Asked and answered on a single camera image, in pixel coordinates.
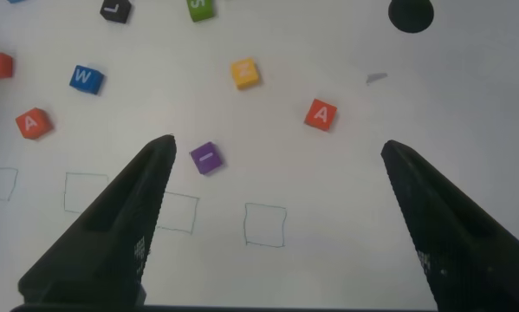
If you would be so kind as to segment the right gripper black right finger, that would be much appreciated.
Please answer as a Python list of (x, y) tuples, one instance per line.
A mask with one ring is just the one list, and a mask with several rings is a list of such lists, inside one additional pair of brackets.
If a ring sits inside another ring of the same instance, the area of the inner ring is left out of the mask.
[(519, 240), (409, 146), (381, 157), (438, 310), (519, 311)]

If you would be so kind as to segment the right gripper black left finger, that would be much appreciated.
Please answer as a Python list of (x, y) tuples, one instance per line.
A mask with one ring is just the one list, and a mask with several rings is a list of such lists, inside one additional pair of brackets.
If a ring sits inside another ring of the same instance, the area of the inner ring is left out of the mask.
[(170, 134), (147, 143), (20, 279), (24, 301), (143, 304), (141, 279), (176, 152)]

